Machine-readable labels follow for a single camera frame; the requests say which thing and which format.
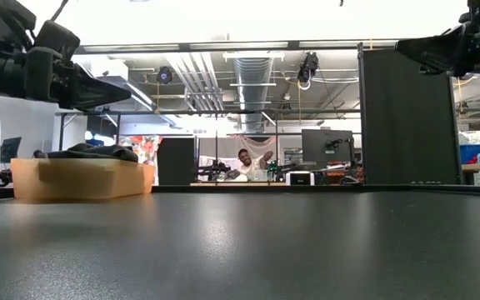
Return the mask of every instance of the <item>computer monitor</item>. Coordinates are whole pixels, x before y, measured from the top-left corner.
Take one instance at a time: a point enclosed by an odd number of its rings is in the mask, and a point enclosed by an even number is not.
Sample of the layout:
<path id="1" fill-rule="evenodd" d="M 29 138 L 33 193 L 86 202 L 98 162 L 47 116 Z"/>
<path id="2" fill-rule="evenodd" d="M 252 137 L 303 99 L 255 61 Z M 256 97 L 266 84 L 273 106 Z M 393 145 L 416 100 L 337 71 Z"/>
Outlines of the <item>computer monitor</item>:
<path id="1" fill-rule="evenodd" d="M 351 162 L 354 159 L 353 132 L 303 129 L 301 131 L 304 162 L 315 162 L 325 168 L 330 162 Z"/>
<path id="2" fill-rule="evenodd" d="M 0 148 L 0 163 L 10 163 L 12 158 L 18 157 L 18 149 L 22 137 L 6 138 Z"/>

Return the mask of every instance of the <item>exposed pipe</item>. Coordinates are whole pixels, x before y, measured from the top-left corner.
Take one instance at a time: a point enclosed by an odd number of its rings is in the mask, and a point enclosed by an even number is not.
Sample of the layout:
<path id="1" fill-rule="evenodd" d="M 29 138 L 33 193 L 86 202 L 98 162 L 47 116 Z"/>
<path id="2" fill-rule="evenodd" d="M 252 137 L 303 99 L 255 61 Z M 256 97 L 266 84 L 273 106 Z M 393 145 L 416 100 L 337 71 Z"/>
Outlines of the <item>exposed pipe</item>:
<path id="1" fill-rule="evenodd" d="M 197 89 L 196 92 L 204 93 L 205 92 L 205 87 L 201 83 L 201 79 L 199 78 L 198 71 L 194 67 L 194 65 L 192 63 L 192 59 L 190 58 L 190 55 L 188 53 L 181 53 L 180 56 L 181 56 L 181 59 L 182 59 L 183 63 L 188 68 L 188 71 L 189 71 L 188 76 L 189 77 L 191 76 L 192 79 L 193 79 L 193 82 L 195 83 L 195 88 Z M 207 96 L 203 96 L 203 95 L 202 95 L 202 99 L 207 103 L 207 105 L 211 109 L 216 109 L 216 107 L 214 107 L 213 104 L 211 103 L 212 99 L 209 99 Z"/>
<path id="2" fill-rule="evenodd" d="M 214 87 L 214 92 L 218 92 L 220 86 L 218 85 L 218 80 L 216 79 L 216 72 L 214 72 L 213 60 L 210 57 L 210 53 L 208 52 L 202 53 L 201 58 L 203 59 L 203 63 L 205 64 L 208 70 L 208 76 L 210 77 L 212 86 Z M 223 98 L 217 97 L 217 100 L 220 103 L 220 107 L 223 109 Z"/>
<path id="3" fill-rule="evenodd" d="M 273 124 L 273 126 L 276 126 L 276 125 L 275 125 L 275 121 L 273 121 L 273 120 L 270 118 L 270 116 L 268 116 L 267 113 L 261 112 L 261 114 L 262 114 L 271 124 Z"/>
<path id="4" fill-rule="evenodd" d="M 173 70 L 175 70 L 175 73 L 179 76 L 179 79 L 181 79 L 182 83 L 184 83 L 185 88 L 190 92 L 194 93 L 192 85 L 188 82 L 188 80 L 184 77 L 183 72 L 181 71 L 181 68 L 177 64 L 177 59 L 176 57 L 173 57 L 171 54 L 166 55 L 166 59 L 169 62 L 170 66 L 172 66 Z M 199 99 L 199 97 L 194 97 L 194 100 L 196 101 L 197 108 L 201 110 L 208 110 L 208 108 L 203 104 L 203 102 Z"/>
<path id="5" fill-rule="evenodd" d="M 211 92 L 215 93 L 214 97 L 212 98 L 212 100 L 214 101 L 214 105 L 216 106 L 217 109 L 223 109 L 223 105 L 220 103 L 220 100 L 219 100 L 220 96 L 218 96 L 218 87 L 215 87 L 213 85 L 212 80 L 208 76 L 207 67 L 205 66 L 205 62 L 201 58 L 201 54 L 198 52 L 193 52 L 192 57 L 194 62 L 196 62 L 197 67 L 199 68 L 199 71 L 201 71 L 205 84 L 207 84 L 208 88 L 212 89 Z"/>
<path id="6" fill-rule="evenodd" d="M 194 106 L 190 103 L 190 99 L 188 98 L 188 89 L 186 87 L 184 88 L 184 102 L 190 109 L 192 109 L 194 112 L 196 111 L 196 108 L 194 108 Z"/>
<path id="7" fill-rule="evenodd" d="M 193 81 L 192 77 L 188 75 L 188 70 L 186 65 L 184 64 L 183 60 L 180 59 L 179 56 L 175 56 L 174 60 L 177 61 L 177 66 L 181 70 L 181 74 L 184 76 L 185 81 L 188 83 L 190 86 L 190 89 L 188 90 L 190 93 L 197 93 L 198 92 L 198 87 L 196 86 L 196 83 Z M 212 110 L 212 106 L 209 105 L 209 103 L 204 99 L 202 96 L 196 95 L 194 96 L 204 107 L 206 110 Z"/>

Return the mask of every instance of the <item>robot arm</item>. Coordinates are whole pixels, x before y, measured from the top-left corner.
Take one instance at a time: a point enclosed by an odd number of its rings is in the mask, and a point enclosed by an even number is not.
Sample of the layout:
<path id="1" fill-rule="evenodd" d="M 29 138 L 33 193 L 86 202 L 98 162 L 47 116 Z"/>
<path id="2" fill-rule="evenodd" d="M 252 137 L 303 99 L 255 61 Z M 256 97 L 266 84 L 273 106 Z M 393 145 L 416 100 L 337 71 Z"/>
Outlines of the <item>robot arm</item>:
<path id="1" fill-rule="evenodd" d="M 81 110 L 130 98 L 71 61 L 80 40 L 54 22 L 66 2 L 30 38 L 36 16 L 16 0 L 0 0 L 0 94 Z"/>
<path id="2" fill-rule="evenodd" d="M 468 0 L 467 6 L 460 25 L 439 36 L 399 41 L 396 50 L 421 63 L 425 74 L 480 73 L 480 0 Z"/>

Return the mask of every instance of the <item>cardboard box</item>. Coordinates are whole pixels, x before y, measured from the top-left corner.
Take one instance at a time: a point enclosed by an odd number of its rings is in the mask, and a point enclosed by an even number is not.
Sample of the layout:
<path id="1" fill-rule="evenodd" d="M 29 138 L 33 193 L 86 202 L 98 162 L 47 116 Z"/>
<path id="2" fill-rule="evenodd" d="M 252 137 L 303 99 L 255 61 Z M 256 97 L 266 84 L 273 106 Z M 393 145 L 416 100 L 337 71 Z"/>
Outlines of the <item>cardboard box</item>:
<path id="1" fill-rule="evenodd" d="M 17 199 L 109 199 L 150 193 L 155 167 L 117 159 L 13 159 Z"/>

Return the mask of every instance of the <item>white wall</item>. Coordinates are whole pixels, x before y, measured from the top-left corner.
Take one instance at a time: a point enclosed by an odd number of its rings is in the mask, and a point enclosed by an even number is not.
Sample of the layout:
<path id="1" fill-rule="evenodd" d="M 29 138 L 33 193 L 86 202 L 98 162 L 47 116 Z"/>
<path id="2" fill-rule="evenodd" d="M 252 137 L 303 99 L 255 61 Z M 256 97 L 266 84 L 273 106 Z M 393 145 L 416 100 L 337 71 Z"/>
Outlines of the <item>white wall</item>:
<path id="1" fill-rule="evenodd" d="M 58 109 L 57 112 L 71 112 Z M 64 122 L 70 120 L 70 116 L 64 118 Z M 85 143 L 84 133 L 87 131 L 88 117 L 77 116 L 65 128 L 62 140 L 62 150 L 67 150 L 78 143 Z M 52 150 L 58 151 L 58 141 L 60 138 L 60 117 L 56 116 L 52 123 Z"/>
<path id="2" fill-rule="evenodd" d="M 50 151 L 57 104 L 0 97 L 2 141 L 22 137 L 19 158 L 30 158 L 37 149 Z"/>

